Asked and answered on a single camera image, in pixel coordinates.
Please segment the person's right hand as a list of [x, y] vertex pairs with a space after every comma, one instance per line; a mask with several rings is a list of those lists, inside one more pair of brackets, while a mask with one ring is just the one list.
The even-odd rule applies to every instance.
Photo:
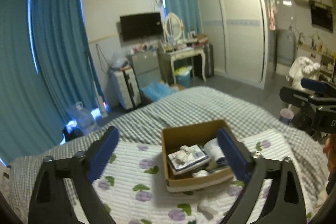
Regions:
[[327, 156], [327, 167], [330, 173], [334, 173], [336, 169], [336, 136], [331, 134], [325, 142], [323, 153]]

